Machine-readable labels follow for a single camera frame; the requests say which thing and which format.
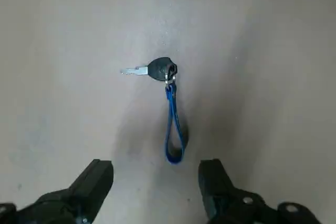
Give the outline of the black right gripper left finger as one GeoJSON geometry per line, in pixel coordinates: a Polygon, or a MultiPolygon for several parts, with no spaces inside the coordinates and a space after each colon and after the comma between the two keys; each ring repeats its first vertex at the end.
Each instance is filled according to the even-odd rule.
{"type": "Polygon", "coordinates": [[[111,161],[94,159],[68,187],[18,210],[1,203],[1,223],[93,223],[113,184],[111,161]]]}

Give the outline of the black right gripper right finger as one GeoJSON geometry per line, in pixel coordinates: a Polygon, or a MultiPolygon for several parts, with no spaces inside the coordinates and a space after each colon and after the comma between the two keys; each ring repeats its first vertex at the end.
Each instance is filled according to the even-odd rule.
{"type": "Polygon", "coordinates": [[[218,159],[200,162],[198,182],[208,223],[319,223],[301,204],[285,201],[274,209],[259,194],[235,187],[218,159]]]}

